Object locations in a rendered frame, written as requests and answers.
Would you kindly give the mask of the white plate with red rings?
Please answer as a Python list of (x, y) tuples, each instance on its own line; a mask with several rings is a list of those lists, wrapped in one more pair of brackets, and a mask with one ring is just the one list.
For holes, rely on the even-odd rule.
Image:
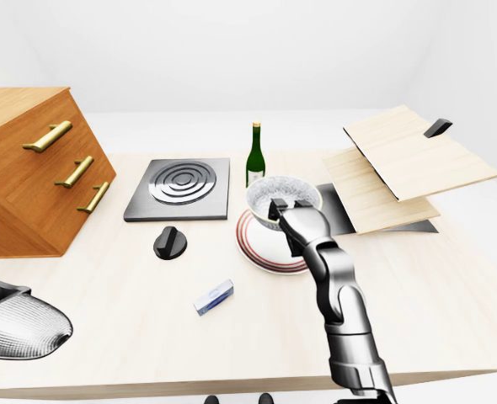
[(286, 236), (262, 226), (250, 210), (245, 210), (236, 225), (236, 240), (241, 253), (253, 265), (274, 274), (300, 274), (308, 271), (302, 257), (293, 258)]

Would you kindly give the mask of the small blue and white box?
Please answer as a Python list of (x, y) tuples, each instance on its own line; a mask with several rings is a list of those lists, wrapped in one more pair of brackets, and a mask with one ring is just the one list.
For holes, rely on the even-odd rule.
[(193, 306), (200, 316), (205, 315), (209, 310), (218, 306), (226, 298), (234, 293), (233, 282), (230, 279), (225, 280), (220, 283), (214, 289), (206, 292), (200, 298), (198, 298)]

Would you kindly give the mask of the patterned black and white bowl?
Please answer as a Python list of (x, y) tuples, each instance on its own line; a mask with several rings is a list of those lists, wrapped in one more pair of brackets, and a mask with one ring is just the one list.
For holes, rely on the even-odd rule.
[(263, 177), (253, 181), (246, 192), (246, 200), (254, 218), (272, 231), (281, 231), (277, 220), (269, 218), (272, 199), (283, 199), (291, 209), (298, 200), (305, 200), (314, 208), (321, 209), (323, 197), (310, 183), (286, 176)]

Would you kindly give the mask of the flat dark stove plate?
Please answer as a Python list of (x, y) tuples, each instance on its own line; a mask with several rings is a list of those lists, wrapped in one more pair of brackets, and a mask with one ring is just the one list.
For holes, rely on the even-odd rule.
[(126, 222), (224, 220), (228, 158), (152, 160), (124, 213)]

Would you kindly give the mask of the silver and black right hand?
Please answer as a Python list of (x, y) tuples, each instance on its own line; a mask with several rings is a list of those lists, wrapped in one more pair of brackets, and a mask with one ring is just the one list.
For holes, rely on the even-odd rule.
[(324, 214), (307, 200), (296, 200), (292, 208), (280, 198), (270, 202), (268, 218), (277, 221), (286, 234), (288, 247), (293, 257), (303, 255), (310, 245), (324, 248), (337, 248), (338, 244), (331, 237), (330, 224)]

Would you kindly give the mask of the round black stove knob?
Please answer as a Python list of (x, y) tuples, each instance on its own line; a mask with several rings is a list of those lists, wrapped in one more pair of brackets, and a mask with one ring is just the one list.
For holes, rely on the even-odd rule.
[(153, 244), (154, 253), (162, 260), (172, 260), (184, 253), (188, 246), (186, 236), (175, 226), (166, 226)]

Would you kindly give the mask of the small black block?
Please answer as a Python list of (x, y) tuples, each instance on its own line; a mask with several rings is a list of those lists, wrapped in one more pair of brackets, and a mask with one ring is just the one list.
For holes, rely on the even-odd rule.
[(426, 138), (439, 136), (445, 133), (452, 125), (453, 123), (450, 120), (440, 118), (425, 131), (424, 136)]

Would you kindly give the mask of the green wine bottle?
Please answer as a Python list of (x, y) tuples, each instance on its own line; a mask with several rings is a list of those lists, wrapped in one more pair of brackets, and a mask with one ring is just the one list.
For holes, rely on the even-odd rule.
[(259, 121), (253, 123), (253, 139), (250, 153), (246, 162), (245, 183), (248, 187), (253, 181), (265, 176), (265, 159), (261, 151), (261, 125)]

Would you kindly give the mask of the wooden cabinet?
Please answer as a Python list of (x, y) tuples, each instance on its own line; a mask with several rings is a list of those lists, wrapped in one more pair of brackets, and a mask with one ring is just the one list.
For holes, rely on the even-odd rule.
[[(44, 152), (22, 147), (65, 120), (72, 128)], [(74, 186), (55, 185), (87, 156), (94, 162)], [(69, 88), (0, 88), (0, 258), (63, 255), (91, 215), (77, 207), (114, 178)]]

